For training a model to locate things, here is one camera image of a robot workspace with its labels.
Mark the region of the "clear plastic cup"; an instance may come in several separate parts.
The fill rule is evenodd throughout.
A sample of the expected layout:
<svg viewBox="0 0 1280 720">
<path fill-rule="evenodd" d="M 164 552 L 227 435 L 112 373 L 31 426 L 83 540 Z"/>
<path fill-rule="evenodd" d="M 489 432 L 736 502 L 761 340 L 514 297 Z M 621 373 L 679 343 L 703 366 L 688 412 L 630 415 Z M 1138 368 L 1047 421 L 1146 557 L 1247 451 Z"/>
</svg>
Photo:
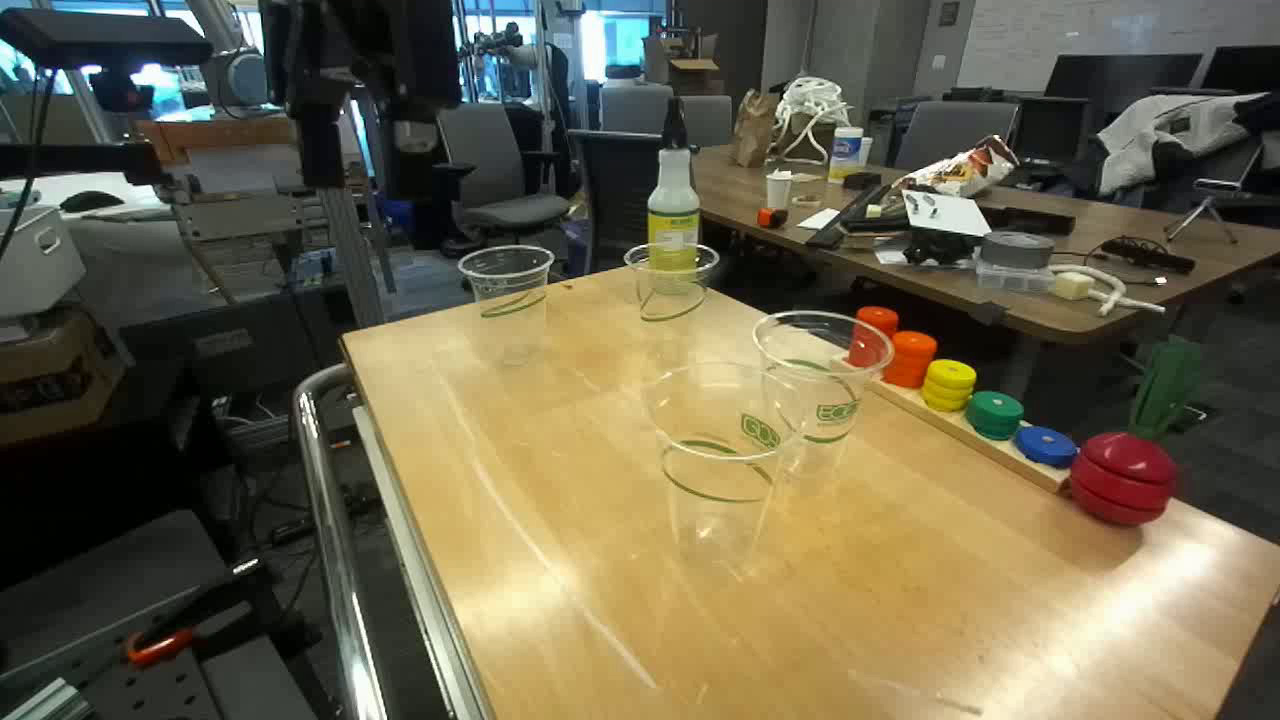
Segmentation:
<svg viewBox="0 0 1280 720">
<path fill-rule="evenodd" d="M 718 269 L 718 251 L 697 246 L 692 262 L 660 266 L 642 246 L 623 251 L 630 277 L 630 300 L 642 324 L 673 324 L 692 318 L 708 300 L 708 283 Z"/>
<path fill-rule="evenodd" d="M 708 561 L 751 552 L 771 506 L 771 470 L 764 462 L 688 435 L 660 451 L 660 476 L 668 484 L 668 524 L 685 548 Z"/>
<path fill-rule="evenodd" d="M 538 246 L 489 246 L 454 262 L 485 322 L 519 318 L 543 303 L 557 255 Z"/>
<path fill-rule="evenodd" d="M 751 330 L 755 358 L 767 375 L 779 375 L 800 415 L 800 450 L 787 462 L 793 476 L 815 472 L 837 450 L 852 435 L 855 412 L 864 404 L 864 389 L 855 368 L 849 366 L 855 318 L 829 310 L 783 310 L 767 314 Z"/>
</svg>

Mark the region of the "spray bottle yellow label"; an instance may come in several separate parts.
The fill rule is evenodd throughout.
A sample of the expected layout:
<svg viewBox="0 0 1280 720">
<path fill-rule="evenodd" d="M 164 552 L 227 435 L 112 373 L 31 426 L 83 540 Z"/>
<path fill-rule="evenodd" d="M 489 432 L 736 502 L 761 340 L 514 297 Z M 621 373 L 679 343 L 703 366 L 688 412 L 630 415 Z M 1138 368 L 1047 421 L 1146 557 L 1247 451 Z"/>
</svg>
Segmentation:
<svg viewBox="0 0 1280 720">
<path fill-rule="evenodd" d="M 649 262 L 654 269 L 692 269 L 698 246 L 698 198 L 692 190 L 692 154 L 665 148 L 654 157 L 654 190 L 649 193 Z"/>
</svg>

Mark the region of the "orange-red stacking disc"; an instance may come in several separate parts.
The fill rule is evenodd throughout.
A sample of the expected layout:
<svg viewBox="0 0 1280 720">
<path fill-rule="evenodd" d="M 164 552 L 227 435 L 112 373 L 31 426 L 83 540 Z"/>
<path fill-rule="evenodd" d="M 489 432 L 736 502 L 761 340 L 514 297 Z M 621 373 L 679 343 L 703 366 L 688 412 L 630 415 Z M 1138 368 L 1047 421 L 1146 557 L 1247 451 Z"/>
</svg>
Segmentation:
<svg viewBox="0 0 1280 720">
<path fill-rule="evenodd" d="M 864 373 L 879 373 L 895 358 L 895 324 L 899 318 L 884 303 L 864 303 L 852 324 L 849 366 Z"/>
</svg>

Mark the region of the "grey office chair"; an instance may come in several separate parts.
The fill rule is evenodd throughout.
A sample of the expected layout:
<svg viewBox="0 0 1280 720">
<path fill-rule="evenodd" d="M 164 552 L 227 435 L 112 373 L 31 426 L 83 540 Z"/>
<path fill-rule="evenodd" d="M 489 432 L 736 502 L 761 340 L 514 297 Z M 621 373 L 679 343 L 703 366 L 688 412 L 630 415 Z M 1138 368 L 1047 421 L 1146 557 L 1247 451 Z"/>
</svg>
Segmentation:
<svg viewBox="0 0 1280 720">
<path fill-rule="evenodd" d="M 500 105 L 454 105 L 434 124 L 447 166 L 460 167 L 454 220 L 476 242 L 533 235 L 566 217 L 564 198 L 523 184 L 523 154 Z"/>
</svg>

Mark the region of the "orange stacking disc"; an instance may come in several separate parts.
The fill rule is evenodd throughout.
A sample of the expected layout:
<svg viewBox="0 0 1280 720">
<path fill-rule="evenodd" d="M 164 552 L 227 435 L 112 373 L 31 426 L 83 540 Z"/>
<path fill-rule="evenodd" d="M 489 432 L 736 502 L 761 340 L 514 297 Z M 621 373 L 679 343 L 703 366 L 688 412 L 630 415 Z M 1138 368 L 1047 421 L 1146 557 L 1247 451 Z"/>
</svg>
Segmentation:
<svg viewBox="0 0 1280 720">
<path fill-rule="evenodd" d="M 895 334 L 884 380 L 899 389 L 920 389 L 932 359 L 936 340 L 929 334 Z"/>
</svg>

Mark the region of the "yellow stacking disc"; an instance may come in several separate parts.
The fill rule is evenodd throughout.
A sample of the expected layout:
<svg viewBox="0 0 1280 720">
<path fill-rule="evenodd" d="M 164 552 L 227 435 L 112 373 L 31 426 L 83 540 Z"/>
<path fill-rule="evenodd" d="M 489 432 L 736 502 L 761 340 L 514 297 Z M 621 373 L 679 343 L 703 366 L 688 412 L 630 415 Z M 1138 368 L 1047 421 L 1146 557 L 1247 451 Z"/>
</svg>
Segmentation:
<svg viewBox="0 0 1280 720">
<path fill-rule="evenodd" d="M 920 401 L 936 412 L 960 412 L 976 389 L 976 368 L 964 359 L 932 359 L 920 384 Z"/>
</svg>

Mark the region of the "wooden toy base strip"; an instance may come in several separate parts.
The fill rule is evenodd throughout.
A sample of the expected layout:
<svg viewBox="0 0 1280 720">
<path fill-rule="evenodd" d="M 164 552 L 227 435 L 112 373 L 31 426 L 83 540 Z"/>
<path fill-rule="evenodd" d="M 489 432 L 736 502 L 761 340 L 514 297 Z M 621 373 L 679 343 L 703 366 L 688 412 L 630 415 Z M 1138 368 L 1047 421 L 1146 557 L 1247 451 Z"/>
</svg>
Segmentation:
<svg viewBox="0 0 1280 720">
<path fill-rule="evenodd" d="M 1010 439 L 978 435 L 960 412 L 936 412 L 916 389 L 884 384 L 872 368 L 855 368 L 869 412 L 855 426 L 864 450 L 872 450 L 892 472 L 973 472 L 998 470 L 1044 492 L 1062 492 L 1068 472 L 1029 462 Z"/>
</svg>

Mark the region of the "white paper sheet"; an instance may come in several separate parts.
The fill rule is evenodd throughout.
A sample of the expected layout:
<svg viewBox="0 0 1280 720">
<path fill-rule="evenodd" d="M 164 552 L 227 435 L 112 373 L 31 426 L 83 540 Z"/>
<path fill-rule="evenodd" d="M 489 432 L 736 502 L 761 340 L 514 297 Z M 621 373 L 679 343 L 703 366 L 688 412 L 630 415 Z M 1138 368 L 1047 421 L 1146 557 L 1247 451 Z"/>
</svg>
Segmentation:
<svg viewBox="0 0 1280 720">
<path fill-rule="evenodd" d="M 946 235 L 987 235 L 992 224 L 976 200 L 939 198 L 939 193 L 902 193 L 902 217 L 920 232 L 946 232 Z"/>
</svg>

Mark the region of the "green stacking disc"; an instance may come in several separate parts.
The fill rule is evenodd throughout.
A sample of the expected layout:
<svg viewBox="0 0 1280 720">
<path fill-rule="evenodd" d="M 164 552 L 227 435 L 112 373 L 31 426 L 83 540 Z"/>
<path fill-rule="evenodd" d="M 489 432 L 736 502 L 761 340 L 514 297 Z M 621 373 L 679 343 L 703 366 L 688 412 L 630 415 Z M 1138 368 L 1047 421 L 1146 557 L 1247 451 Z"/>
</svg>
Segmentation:
<svg viewBox="0 0 1280 720">
<path fill-rule="evenodd" d="M 1023 404 L 1009 392 L 976 392 L 964 415 L 983 439 L 1010 439 L 1023 426 Z"/>
</svg>

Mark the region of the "snack chip bag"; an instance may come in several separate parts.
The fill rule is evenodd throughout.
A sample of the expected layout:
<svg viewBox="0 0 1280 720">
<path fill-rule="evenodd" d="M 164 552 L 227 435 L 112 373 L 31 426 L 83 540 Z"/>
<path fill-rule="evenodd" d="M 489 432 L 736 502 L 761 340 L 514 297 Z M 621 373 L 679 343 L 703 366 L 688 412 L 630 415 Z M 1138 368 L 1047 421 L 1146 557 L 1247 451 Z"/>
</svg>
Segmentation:
<svg viewBox="0 0 1280 720">
<path fill-rule="evenodd" d="M 978 198 L 992 184 L 1009 182 L 1019 167 L 1019 157 L 1002 138 L 983 138 L 978 146 L 910 167 L 902 190 L 923 190 L 939 198 Z"/>
</svg>

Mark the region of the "grey tape roll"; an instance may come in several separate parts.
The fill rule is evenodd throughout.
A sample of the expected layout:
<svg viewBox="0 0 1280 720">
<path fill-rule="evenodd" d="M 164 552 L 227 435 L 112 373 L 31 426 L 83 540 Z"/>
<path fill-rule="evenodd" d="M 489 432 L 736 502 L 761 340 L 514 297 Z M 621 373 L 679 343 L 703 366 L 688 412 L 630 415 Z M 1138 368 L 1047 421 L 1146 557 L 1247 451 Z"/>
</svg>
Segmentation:
<svg viewBox="0 0 1280 720">
<path fill-rule="evenodd" d="M 983 266 L 1002 266 L 1002 269 L 1044 269 L 1053 262 L 1056 242 L 1037 235 L 1037 232 L 992 232 L 978 246 Z"/>
</svg>

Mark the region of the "blue stacking disc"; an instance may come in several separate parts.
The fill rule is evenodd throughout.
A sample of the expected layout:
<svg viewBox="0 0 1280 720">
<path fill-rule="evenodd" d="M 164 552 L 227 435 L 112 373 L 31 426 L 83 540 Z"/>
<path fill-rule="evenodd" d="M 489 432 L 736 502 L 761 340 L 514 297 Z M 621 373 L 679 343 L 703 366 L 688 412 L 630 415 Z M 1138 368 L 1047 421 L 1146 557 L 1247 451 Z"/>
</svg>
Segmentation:
<svg viewBox="0 0 1280 720">
<path fill-rule="evenodd" d="M 1068 470 L 1076 462 L 1076 439 L 1044 426 L 1023 426 L 1010 444 L 1030 463 Z"/>
</svg>

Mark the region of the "brown office desk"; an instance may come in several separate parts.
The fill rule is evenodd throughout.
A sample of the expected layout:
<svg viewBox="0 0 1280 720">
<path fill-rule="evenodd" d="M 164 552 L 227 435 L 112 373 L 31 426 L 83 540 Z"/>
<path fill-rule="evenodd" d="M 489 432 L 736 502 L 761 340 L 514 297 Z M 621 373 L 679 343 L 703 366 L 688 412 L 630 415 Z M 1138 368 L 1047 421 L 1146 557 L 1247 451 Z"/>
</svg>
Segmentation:
<svg viewBox="0 0 1280 720">
<path fill-rule="evenodd" d="M 692 157 L 708 228 L 844 266 L 902 297 L 1010 330 L 1040 343 L 1100 343 L 1170 318 L 1280 255 L 1259 224 L 1177 228 L 1167 214 L 987 190 L 976 200 L 872 193 L 795 167 L 779 224 L 764 220 L 776 167 L 744 167 L 726 146 Z"/>
</svg>

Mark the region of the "red toy radish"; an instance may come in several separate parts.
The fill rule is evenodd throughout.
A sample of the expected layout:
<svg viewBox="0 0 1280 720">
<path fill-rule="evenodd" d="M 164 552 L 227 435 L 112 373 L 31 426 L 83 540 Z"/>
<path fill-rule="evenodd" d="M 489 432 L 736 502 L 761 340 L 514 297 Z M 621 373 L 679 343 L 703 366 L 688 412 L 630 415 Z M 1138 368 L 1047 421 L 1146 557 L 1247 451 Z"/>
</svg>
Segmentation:
<svg viewBox="0 0 1280 720">
<path fill-rule="evenodd" d="M 1142 435 L 1086 435 L 1068 470 L 1068 496 L 1094 519 L 1135 530 L 1177 496 L 1181 463 Z"/>
</svg>

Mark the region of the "green toy leaves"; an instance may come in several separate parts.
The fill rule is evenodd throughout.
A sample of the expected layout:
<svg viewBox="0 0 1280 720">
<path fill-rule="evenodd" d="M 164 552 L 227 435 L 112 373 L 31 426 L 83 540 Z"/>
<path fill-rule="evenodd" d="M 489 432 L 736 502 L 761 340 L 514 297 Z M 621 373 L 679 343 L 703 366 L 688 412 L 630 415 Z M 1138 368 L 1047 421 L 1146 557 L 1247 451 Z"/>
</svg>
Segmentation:
<svg viewBox="0 0 1280 720">
<path fill-rule="evenodd" d="M 1142 439 L 1167 435 L 1204 380 L 1204 350 L 1189 335 L 1165 335 L 1138 359 L 1138 384 L 1128 409 L 1128 427 Z"/>
</svg>

